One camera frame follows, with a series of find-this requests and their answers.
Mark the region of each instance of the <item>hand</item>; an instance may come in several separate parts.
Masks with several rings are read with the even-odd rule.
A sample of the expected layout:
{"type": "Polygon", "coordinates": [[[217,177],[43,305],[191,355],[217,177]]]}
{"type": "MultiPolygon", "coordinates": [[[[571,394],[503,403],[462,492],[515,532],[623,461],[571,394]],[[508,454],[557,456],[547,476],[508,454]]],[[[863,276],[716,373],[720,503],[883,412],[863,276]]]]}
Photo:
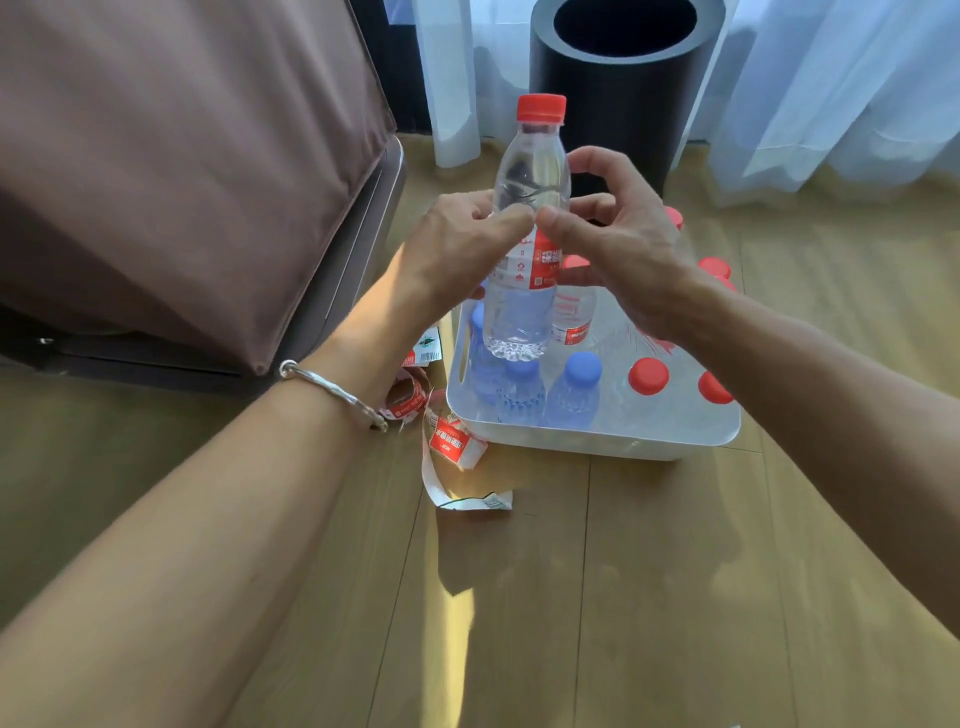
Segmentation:
{"type": "Polygon", "coordinates": [[[483,279],[533,229],[530,207],[491,215],[492,200],[492,190],[441,195],[396,252],[396,285],[424,321],[432,324],[464,299],[481,297],[483,279]]]}
{"type": "Polygon", "coordinates": [[[606,286],[634,324],[659,339],[676,341],[671,314],[676,313],[679,294],[691,282],[708,282],[709,275],[680,250],[680,233],[663,201],[625,155],[581,147],[567,159],[571,172],[602,177],[612,194],[574,198],[569,212],[540,210],[539,229],[564,253],[590,261],[589,266],[563,270],[559,282],[606,286]]]}

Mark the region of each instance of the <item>bangle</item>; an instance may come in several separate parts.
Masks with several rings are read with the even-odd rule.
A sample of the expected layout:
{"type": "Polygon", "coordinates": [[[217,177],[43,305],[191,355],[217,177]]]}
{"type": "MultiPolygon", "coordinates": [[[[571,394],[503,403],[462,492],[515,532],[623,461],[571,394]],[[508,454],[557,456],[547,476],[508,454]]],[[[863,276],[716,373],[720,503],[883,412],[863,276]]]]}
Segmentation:
{"type": "Polygon", "coordinates": [[[293,359],[287,359],[286,361],[280,362],[279,372],[280,377],[283,379],[291,379],[294,376],[298,376],[299,378],[304,379],[311,384],[316,384],[318,387],[322,387],[334,397],[339,397],[348,404],[352,404],[354,407],[367,415],[367,417],[373,420],[373,424],[376,425],[377,429],[379,429],[381,432],[387,431],[387,421],[383,419],[379,412],[364,404],[350,392],[337,386],[332,381],[327,381],[316,372],[309,372],[305,369],[301,369],[297,362],[293,359]]]}

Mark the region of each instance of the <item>black cylinder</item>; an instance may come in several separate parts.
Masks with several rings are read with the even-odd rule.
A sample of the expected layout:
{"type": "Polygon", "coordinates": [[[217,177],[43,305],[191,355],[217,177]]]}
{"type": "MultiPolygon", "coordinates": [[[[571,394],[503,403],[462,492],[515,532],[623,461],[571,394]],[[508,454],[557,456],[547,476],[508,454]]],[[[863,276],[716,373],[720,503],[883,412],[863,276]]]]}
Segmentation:
{"type": "MultiPolygon", "coordinates": [[[[723,0],[539,0],[530,90],[566,96],[567,150],[623,152],[662,195],[725,12],[723,0]]],[[[605,189],[574,176],[575,196],[605,189]]]]}

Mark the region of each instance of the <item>right hand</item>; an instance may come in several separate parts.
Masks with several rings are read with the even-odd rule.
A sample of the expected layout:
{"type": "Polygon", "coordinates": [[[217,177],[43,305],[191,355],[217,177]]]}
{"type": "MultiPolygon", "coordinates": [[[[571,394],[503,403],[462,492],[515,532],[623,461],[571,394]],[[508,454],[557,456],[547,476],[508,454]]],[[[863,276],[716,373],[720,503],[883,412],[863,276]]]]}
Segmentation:
{"type": "Polygon", "coordinates": [[[570,200],[570,211],[542,207],[537,226],[565,254],[589,266],[563,270],[562,285],[603,285],[644,332],[675,341],[676,306],[691,283],[709,279],[692,256],[682,253],[680,232],[663,201],[626,155],[581,147],[567,155],[574,174],[602,177],[612,194],[570,200]],[[598,228],[587,222],[596,220],[598,228]]]}

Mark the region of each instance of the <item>red bottle cap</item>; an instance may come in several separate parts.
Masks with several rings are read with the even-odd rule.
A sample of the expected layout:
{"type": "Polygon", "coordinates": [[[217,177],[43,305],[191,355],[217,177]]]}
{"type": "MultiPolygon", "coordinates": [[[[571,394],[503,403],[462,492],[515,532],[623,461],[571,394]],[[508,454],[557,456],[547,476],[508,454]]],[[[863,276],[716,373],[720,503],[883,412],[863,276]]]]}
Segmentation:
{"type": "Polygon", "coordinates": [[[723,384],[710,372],[703,373],[697,382],[697,389],[705,400],[714,404],[730,404],[733,401],[733,395],[724,389],[723,384]]]}
{"type": "Polygon", "coordinates": [[[663,387],[670,381],[670,370],[659,359],[644,356],[627,374],[627,382],[631,388],[641,395],[655,395],[663,391],[663,387]]]}
{"type": "Polygon", "coordinates": [[[677,226],[677,230],[681,231],[684,229],[684,217],[678,209],[668,207],[666,213],[670,216],[670,222],[677,226]]]}
{"type": "Polygon", "coordinates": [[[525,93],[516,102],[516,120],[533,124],[563,124],[566,97],[556,93],[525,93]]]}
{"type": "Polygon", "coordinates": [[[730,280],[730,265],[719,257],[705,257],[697,265],[716,279],[730,280]]]}
{"type": "Polygon", "coordinates": [[[590,265],[590,261],[579,255],[565,255],[564,256],[564,268],[583,268],[585,265],[590,265]]]}

